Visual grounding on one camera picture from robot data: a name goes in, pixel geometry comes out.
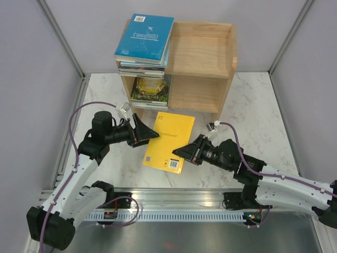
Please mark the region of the yellow paperback book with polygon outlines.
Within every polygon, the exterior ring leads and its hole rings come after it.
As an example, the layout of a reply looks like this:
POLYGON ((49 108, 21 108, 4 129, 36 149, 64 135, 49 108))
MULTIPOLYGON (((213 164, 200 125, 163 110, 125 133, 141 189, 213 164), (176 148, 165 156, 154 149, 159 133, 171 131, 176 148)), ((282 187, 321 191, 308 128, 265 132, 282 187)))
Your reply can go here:
POLYGON ((157 114, 154 131, 160 136, 151 139, 143 159, 143 165, 181 174, 184 159, 173 150, 189 144, 195 117, 167 112, 157 114))

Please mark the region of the black Moon and Sixpence book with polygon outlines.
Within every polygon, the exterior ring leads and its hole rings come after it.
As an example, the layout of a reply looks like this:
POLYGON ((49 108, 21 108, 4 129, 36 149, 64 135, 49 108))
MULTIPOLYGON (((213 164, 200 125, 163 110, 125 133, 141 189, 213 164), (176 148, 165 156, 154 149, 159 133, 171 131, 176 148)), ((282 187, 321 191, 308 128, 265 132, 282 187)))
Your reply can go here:
POLYGON ((168 106, 167 102, 161 102, 161 101, 132 101, 132 105, 134 106, 168 106))

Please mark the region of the green forest cover book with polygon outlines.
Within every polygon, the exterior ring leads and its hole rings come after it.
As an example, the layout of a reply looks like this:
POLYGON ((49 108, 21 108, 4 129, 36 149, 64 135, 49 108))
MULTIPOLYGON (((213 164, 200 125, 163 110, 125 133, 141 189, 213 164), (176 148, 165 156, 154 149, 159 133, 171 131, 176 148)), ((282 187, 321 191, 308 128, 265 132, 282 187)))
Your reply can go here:
POLYGON ((136 77, 131 92, 131 100, 168 104, 171 81, 171 75, 164 75, 162 79, 136 77))

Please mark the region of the navy blue hardcover book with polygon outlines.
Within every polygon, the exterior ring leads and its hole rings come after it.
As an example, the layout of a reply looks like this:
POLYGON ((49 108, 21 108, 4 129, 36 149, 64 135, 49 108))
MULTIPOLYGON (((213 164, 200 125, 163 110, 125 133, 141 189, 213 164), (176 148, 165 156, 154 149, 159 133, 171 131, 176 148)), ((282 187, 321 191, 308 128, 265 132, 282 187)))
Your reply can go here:
POLYGON ((154 79, 163 79, 164 75, 152 75, 152 74, 142 74, 142 73, 119 73, 120 76, 129 76, 129 77, 140 77, 140 78, 154 78, 154 79))

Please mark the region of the dark purple planets book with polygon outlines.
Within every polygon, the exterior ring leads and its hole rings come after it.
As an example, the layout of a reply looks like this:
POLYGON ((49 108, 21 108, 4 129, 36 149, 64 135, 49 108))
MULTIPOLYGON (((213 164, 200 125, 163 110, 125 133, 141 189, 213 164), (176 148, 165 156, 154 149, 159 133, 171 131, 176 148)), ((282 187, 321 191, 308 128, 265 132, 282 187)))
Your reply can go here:
POLYGON ((136 66, 126 66, 126 67, 119 67, 119 72, 128 72, 128 73, 142 73, 142 74, 158 74, 162 75, 165 73, 164 68, 158 67, 136 67, 136 66))

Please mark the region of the light blue thin book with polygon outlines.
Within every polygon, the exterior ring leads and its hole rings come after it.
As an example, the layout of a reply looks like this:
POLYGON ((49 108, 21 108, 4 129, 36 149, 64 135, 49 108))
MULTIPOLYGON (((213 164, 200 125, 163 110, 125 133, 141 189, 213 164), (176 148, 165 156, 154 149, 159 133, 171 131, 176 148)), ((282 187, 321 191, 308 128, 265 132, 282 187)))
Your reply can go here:
POLYGON ((129 56, 115 56, 115 60, 122 63, 122 65, 149 65, 149 66, 159 66, 166 68, 168 64, 168 57, 170 51, 170 44, 167 45, 165 48, 165 53, 161 60, 156 62, 155 60, 149 59, 141 59, 136 57, 129 57, 129 56))

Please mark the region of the blue Jules Verne book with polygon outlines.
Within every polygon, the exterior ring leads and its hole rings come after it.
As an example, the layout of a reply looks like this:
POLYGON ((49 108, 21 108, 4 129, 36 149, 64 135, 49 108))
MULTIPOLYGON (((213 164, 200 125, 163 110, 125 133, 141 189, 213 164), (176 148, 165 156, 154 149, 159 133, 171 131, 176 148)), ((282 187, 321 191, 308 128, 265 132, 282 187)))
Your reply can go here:
POLYGON ((133 14, 114 53, 117 61, 161 65, 174 18, 133 14))

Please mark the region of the white Great Gatsby book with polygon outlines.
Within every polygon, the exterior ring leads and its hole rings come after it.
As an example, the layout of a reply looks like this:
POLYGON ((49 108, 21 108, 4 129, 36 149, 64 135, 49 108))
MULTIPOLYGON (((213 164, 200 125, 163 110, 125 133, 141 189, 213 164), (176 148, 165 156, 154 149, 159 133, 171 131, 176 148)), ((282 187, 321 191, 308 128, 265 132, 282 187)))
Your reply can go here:
POLYGON ((164 110, 167 111, 168 106, 160 106, 160 105, 133 105, 134 108, 137 109, 149 109, 149 110, 164 110))

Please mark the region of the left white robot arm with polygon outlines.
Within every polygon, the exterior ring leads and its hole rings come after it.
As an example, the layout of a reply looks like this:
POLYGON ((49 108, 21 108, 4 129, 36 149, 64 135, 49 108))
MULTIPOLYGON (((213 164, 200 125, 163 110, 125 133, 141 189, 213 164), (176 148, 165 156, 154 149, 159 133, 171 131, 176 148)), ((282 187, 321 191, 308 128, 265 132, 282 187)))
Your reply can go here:
POLYGON ((126 142, 131 147, 149 143, 160 135, 146 126, 137 114, 135 123, 127 119, 113 125, 108 111, 95 113, 92 127, 76 149, 75 164, 54 192, 40 207, 31 207, 26 214, 30 236, 41 245, 65 250, 74 238, 76 228, 97 207, 110 208, 115 203, 113 185, 97 181, 79 197, 84 183, 110 151, 110 145, 126 142))

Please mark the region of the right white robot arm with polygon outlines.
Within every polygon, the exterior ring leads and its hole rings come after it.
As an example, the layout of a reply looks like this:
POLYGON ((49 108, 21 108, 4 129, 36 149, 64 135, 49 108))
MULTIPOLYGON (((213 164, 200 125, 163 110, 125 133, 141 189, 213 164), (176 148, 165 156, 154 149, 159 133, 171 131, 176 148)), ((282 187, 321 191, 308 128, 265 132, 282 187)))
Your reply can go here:
POLYGON ((248 208, 297 210, 336 228, 336 182, 318 182, 289 174, 244 154, 231 139, 214 146, 202 134, 192 143, 173 150, 173 154, 197 166, 207 162, 232 172, 234 179, 244 185, 240 199, 248 208))

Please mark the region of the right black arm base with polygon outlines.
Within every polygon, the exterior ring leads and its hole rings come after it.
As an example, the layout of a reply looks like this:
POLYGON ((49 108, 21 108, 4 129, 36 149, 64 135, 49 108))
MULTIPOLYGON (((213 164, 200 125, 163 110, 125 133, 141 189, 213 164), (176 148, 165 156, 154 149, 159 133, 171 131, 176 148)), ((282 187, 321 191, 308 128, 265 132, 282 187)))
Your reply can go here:
POLYGON ((261 205, 254 199, 245 199, 241 192, 224 192, 222 206, 226 210, 239 211, 243 209, 268 209, 267 205, 261 205))

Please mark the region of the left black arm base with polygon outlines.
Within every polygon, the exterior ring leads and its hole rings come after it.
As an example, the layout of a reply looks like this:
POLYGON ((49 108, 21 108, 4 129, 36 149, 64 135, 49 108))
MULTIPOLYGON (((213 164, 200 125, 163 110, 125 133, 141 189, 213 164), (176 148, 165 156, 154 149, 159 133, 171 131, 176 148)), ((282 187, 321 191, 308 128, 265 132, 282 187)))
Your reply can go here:
MULTIPOLYGON (((131 197, 131 196, 132 196, 131 192, 114 192, 112 196, 106 198, 105 202, 109 202, 110 200, 113 200, 118 197, 131 197)), ((106 204, 104 208, 113 210, 128 209, 131 206, 131 202, 132 202, 131 199, 120 198, 118 200, 115 200, 114 202, 106 204)))

